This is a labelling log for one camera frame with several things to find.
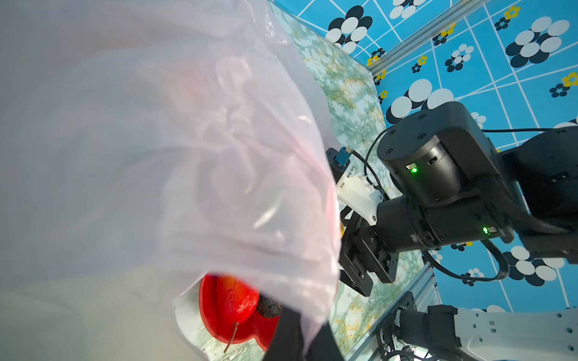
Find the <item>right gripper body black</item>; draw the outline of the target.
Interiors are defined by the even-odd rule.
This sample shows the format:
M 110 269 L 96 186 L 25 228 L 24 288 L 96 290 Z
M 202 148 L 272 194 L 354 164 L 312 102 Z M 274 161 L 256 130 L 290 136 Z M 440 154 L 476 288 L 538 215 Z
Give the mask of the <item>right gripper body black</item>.
M 368 297 L 372 293 L 376 275 L 383 284 L 396 280 L 399 255 L 390 252 L 385 243 L 359 214 L 352 212 L 345 220 L 339 263 L 340 281 L 352 290 Z

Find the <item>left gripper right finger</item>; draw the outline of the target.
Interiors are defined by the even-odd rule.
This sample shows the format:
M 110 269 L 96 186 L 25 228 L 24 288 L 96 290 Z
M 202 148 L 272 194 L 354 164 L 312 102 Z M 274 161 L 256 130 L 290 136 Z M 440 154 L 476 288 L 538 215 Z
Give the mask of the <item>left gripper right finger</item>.
M 344 361 L 337 346 L 334 334 L 329 326 L 322 326 L 310 344 L 306 354 L 307 361 Z

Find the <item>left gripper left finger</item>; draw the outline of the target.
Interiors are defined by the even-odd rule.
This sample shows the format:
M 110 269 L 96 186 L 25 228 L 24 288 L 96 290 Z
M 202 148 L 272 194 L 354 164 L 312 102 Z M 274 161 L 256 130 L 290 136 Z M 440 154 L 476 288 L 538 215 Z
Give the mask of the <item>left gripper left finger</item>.
M 283 308 L 274 337 L 263 361 L 308 360 L 306 337 L 311 320 L 290 308 Z

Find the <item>pink translucent plastic bag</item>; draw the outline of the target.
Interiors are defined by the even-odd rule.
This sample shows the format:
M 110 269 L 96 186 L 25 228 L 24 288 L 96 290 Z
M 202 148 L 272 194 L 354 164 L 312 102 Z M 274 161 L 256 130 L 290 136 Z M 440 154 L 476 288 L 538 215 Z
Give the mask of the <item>pink translucent plastic bag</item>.
M 325 95 L 267 1 L 1 3 L 1 358 L 201 360 L 206 272 L 337 291 Z

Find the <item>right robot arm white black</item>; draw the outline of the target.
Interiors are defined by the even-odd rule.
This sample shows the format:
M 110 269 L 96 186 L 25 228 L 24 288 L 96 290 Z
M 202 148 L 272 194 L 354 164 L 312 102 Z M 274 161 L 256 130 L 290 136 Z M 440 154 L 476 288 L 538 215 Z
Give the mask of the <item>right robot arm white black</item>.
M 495 258 L 499 281 L 516 274 L 495 239 L 519 239 L 532 275 L 552 260 L 577 262 L 576 126 L 535 130 L 523 145 L 499 152 L 461 103 L 423 109 L 376 138 L 379 160 L 401 196 L 389 198 L 375 171 L 347 147 L 326 153 L 344 204 L 341 281 L 369 296 L 373 279 L 395 280 L 399 256 L 481 242 Z M 376 356 L 413 360 L 575 360 L 577 310 L 492 313 L 402 297 L 373 332 Z M 404 349 L 396 349 L 401 341 Z

